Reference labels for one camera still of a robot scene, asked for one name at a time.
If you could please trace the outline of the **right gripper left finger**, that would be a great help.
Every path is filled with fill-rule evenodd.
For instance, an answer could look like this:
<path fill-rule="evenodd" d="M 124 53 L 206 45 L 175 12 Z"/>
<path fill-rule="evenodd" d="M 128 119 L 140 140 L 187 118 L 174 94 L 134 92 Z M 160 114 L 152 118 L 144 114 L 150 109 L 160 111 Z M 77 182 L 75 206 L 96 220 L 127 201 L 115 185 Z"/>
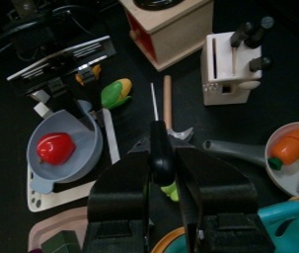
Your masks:
<path fill-rule="evenodd" d="M 100 174 L 87 202 L 83 253 L 150 253 L 150 139 Z"/>

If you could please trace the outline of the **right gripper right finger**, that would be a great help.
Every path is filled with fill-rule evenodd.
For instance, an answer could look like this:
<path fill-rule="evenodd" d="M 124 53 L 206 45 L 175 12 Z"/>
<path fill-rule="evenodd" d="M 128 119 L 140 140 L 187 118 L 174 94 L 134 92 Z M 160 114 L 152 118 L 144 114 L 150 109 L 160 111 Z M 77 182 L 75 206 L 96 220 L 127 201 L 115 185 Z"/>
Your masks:
<path fill-rule="evenodd" d="M 255 186 L 242 172 L 195 148 L 175 150 L 175 172 L 187 252 L 272 253 Z"/>

